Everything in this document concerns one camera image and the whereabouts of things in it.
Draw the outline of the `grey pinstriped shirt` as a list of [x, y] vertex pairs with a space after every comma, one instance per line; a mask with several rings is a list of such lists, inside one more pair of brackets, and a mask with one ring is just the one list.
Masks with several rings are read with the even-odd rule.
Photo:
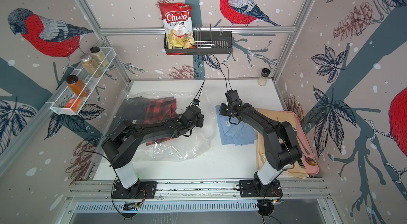
[[149, 102], [150, 99], [144, 97], [124, 99], [113, 118], [109, 132], [115, 132], [117, 127], [127, 120], [143, 124], [146, 121]]

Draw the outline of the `light blue cloth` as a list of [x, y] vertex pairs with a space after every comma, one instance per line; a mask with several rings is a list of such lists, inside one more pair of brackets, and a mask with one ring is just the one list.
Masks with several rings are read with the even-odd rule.
[[235, 146], [245, 146], [253, 144], [257, 139], [255, 129], [244, 122], [237, 124], [238, 120], [232, 118], [230, 123], [229, 118], [221, 116], [220, 105], [215, 106], [217, 115], [217, 124], [222, 145], [233, 144]]

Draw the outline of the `red black plaid shirt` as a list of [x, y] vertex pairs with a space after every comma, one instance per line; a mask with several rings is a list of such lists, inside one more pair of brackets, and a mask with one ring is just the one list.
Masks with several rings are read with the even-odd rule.
[[177, 100], [174, 97], [150, 99], [144, 124], [155, 124], [177, 117]]

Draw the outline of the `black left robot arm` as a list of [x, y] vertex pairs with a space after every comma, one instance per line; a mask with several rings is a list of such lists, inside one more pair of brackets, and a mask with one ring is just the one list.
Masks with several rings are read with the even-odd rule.
[[139, 182], [131, 160], [141, 144], [185, 136], [203, 124], [204, 115], [197, 106], [189, 106], [182, 114], [161, 123], [144, 125], [125, 121], [115, 138], [103, 141], [102, 149], [123, 188], [130, 189]]

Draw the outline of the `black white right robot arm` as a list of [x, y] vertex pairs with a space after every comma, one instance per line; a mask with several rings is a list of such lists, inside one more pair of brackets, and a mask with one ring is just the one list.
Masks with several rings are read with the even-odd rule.
[[266, 162], [253, 176], [258, 188], [272, 184], [287, 169], [302, 158], [296, 132], [289, 122], [278, 122], [261, 114], [252, 105], [242, 102], [237, 90], [225, 93], [219, 114], [246, 123], [263, 136]]

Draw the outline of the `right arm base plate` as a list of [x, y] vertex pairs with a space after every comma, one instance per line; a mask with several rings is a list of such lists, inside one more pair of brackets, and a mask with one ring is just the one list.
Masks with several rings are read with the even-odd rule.
[[275, 180], [269, 185], [252, 180], [240, 180], [238, 191], [241, 197], [283, 197], [282, 187], [279, 180]]

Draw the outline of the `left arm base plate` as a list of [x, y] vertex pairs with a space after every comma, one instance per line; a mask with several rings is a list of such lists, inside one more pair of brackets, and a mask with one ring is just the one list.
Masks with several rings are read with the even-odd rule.
[[157, 189], [156, 181], [137, 181], [133, 186], [125, 189], [120, 181], [113, 187], [112, 199], [153, 199]]

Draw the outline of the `clear plastic vacuum bag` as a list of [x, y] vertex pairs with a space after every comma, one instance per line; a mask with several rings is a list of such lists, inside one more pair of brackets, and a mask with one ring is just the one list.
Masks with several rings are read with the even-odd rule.
[[184, 161], [207, 152], [218, 131], [205, 93], [141, 92], [126, 97], [103, 140], [114, 167], [132, 161]]

